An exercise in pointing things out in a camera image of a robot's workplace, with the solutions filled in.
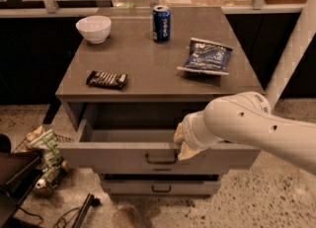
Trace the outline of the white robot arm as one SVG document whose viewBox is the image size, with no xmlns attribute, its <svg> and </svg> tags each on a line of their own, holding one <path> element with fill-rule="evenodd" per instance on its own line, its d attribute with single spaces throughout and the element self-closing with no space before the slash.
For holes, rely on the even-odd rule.
<svg viewBox="0 0 316 228">
<path fill-rule="evenodd" d="M 258 148 L 316 175 L 316 124 L 271 114 L 257 92 L 219 97 L 178 124 L 178 158 L 187 160 L 223 140 Z"/>
</svg>

